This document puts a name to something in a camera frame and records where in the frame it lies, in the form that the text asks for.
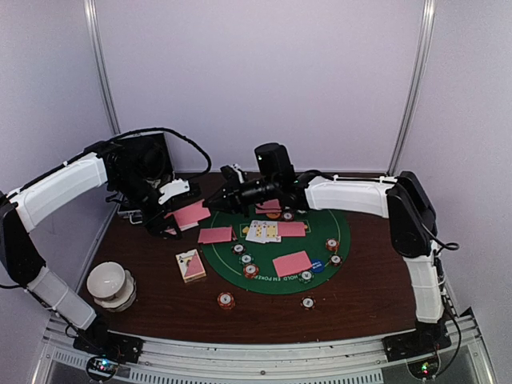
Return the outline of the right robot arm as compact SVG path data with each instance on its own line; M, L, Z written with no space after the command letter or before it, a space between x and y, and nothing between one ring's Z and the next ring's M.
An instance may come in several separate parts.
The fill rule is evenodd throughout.
M424 354L436 345L445 312L442 245L436 241L435 209L415 173L379 178L340 178L320 170L296 174L284 145L263 144L254 153L261 178L249 180L235 166L222 167L226 182L204 207L247 215L250 206L277 199L292 210L343 210L388 219L392 247L406 263L414 292L416 326L410 346Z

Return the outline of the red chips mat edge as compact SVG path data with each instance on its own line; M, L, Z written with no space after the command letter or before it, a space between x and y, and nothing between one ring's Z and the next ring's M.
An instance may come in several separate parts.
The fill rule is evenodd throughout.
M337 252L339 249L339 241L335 238L328 238L326 240L326 248L330 252L333 252L333 253Z

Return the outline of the red 5 chip stack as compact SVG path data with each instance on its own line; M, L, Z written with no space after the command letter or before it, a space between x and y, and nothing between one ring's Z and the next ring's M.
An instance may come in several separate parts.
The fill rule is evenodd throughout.
M230 310L235 306L234 296L229 292L222 292L217 297L217 302L220 308Z

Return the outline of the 100 chips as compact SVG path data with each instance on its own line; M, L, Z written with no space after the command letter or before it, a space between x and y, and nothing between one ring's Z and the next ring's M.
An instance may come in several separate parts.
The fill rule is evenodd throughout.
M236 255L242 255L246 252L245 246L241 243L237 243L237 244L233 245L231 250L232 250L232 253L236 254Z

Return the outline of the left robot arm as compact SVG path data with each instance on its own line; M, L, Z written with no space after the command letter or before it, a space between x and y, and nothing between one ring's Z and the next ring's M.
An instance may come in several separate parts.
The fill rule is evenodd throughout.
M107 355L115 339L106 320L53 273L30 232L45 218L85 192L106 186L142 213L142 225L155 237L180 239L170 216L177 202L200 195L195 177L165 177L157 161L158 145L135 147L129 137L147 140L152 128L132 130L96 142L80 154L1 196L1 263L15 287L26 290L64 319L98 355Z

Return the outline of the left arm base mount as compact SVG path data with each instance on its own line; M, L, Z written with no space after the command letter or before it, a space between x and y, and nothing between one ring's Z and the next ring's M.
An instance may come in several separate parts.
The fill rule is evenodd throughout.
M144 341L141 338L123 334L109 333L105 346L96 347L91 342L78 336L73 342L73 348L88 354L107 357L109 360L124 363L138 363Z

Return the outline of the green chips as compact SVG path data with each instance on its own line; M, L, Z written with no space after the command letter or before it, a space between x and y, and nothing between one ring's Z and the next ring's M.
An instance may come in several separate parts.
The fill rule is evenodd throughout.
M305 270L300 273L298 279L302 283L309 283L314 279L314 274L310 270Z

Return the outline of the dealt cards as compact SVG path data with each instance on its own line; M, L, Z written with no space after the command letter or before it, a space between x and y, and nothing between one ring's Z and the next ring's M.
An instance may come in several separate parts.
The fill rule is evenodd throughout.
M255 205L256 214L280 214L282 208L279 200L273 199Z
M311 260L305 251L283 255L273 260L274 269L280 278L299 274L311 268Z

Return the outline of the dealt red-backed card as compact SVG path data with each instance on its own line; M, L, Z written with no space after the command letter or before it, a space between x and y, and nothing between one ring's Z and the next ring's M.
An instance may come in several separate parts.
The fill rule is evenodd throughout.
M233 228L231 226L200 229L198 236L199 244L216 244L231 242L233 239Z

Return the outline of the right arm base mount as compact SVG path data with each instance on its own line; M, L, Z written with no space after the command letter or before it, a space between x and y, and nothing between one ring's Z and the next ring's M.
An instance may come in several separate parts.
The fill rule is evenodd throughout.
M418 330L384 337L382 343L388 362L432 354L452 345L447 334L433 335Z

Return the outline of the red-backed playing card deck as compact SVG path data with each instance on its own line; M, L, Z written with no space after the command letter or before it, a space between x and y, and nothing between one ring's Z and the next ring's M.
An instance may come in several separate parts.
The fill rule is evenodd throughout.
M185 231L199 225L200 221L211 216L210 210L203 206L204 200L184 206L169 213L166 218L174 218L180 231Z

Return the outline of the orange black 100 chip stack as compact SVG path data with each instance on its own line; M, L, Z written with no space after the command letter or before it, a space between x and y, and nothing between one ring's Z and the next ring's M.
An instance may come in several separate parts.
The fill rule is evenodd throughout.
M329 264L332 266L340 266L342 264L342 258L337 254L332 254L329 257Z

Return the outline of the placed 100 chip stack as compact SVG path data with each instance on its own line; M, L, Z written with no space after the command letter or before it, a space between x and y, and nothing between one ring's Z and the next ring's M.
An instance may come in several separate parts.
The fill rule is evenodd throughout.
M312 310L316 306L316 300L311 296L306 296L301 299L300 304L304 310Z

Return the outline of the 20 chips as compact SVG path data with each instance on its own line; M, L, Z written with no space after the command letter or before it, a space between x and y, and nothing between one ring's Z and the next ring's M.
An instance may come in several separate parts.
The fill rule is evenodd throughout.
M239 258L239 262L244 266L254 262L254 258L250 254L243 254Z

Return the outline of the blue small blind button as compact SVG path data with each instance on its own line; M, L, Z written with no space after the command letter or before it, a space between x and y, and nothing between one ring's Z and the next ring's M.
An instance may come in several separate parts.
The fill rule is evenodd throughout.
M323 272L324 269L325 269L325 264L322 260L315 259L312 261L311 270L315 274L319 274L319 273Z

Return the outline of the red chips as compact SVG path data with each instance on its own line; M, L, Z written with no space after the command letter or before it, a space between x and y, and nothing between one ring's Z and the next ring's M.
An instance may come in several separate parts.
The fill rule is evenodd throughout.
M255 278L259 274L259 268L252 263L246 264L243 267L243 274L248 279Z
M283 211L282 214L281 214L281 220L283 220L284 222L292 222L294 220L294 212L293 211Z

